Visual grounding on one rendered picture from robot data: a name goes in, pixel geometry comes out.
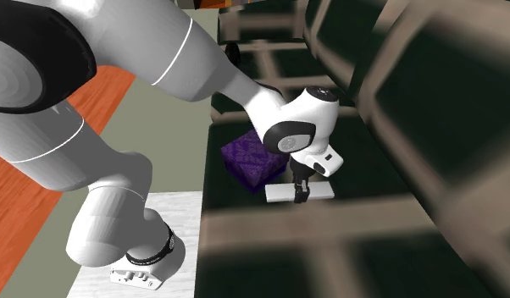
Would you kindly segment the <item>white flat rectangular slab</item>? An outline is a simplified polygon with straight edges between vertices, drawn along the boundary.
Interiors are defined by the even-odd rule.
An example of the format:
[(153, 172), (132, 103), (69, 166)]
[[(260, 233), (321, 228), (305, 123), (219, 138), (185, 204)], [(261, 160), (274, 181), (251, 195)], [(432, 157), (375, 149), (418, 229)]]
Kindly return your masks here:
[[(308, 184), (310, 188), (309, 200), (332, 199), (335, 192), (332, 190), (329, 181), (314, 181)], [(293, 201), (295, 188), (292, 183), (270, 184), (265, 186), (267, 202)]]

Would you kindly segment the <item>purple patterned box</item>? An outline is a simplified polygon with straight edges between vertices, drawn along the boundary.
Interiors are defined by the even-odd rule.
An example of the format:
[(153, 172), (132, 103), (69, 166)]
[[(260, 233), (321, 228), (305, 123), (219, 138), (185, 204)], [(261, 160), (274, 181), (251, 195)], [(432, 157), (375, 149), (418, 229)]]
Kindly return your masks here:
[(290, 158), (269, 152), (255, 129), (222, 146), (220, 151), (226, 169), (252, 193), (282, 174)]

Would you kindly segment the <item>dark green beige plaid sofa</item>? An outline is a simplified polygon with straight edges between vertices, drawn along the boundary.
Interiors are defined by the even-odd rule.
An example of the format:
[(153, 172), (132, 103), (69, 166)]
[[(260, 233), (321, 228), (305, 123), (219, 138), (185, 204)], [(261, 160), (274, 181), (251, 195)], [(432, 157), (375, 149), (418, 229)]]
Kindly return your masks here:
[(263, 0), (220, 44), (287, 99), (340, 99), (334, 197), (271, 202), (221, 148), (212, 100), (195, 298), (510, 298), (510, 0)]

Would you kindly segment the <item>white wooden robot stand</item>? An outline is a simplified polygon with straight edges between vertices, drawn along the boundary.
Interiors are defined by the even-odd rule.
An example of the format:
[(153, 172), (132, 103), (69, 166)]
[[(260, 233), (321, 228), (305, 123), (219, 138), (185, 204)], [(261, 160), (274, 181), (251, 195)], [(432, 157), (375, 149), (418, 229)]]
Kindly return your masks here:
[(67, 298), (194, 298), (202, 193), (151, 193), (146, 206), (156, 210), (176, 235), (175, 251), (169, 255), (174, 268), (165, 274), (166, 281), (143, 289), (131, 282), (112, 282), (110, 266), (83, 267)]

